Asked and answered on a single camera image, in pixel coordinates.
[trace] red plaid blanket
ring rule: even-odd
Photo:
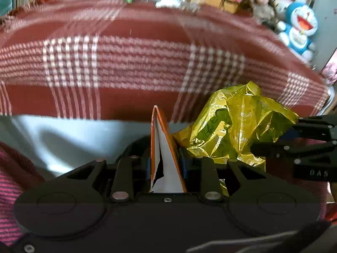
[[[11,245],[19,238],[13,204],[24,190],[42,182],[30,160],[0,143],[0,242]]]
[[[0,32],[0,114],[148,121],[153,105],[192,121],[214,91],[257,83],[300,116],[316,114],[320,78],[247,17],[202,6],[53,0]]]

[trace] metal screw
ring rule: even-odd
[[[116,191],[112,194],[112,197],[115,200],[126,200],[129,197],[129,194],[125,191]]]
[[[23,247],[23,250],[26,252],[26,253],[34,253],[35,252],[35,247],[33,247],[32,245],[30,244],[27,244]]]
[[[220,197],[221,197],[221,194],[216,191],[209,191],[205,193],[205,198],[210,201],[218,200],[220,199]]]

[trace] crumpled yellow plastic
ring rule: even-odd
[[[173,137],[193,155],[210,157],[215,163],[238,159],[263,167],[265,159],[255,157],[251,145],[276,142],[297,120],[296,113],[262,96],[250,81],[213,93],[195,123]]]

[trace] blue plush toy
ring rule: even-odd
[[[287,7],[285,21],[277,24],[280,40],[302,60],[311,61],[316,47],[308,37],[318,28],[314,11],[306,5],[306,0],[296,0]]]

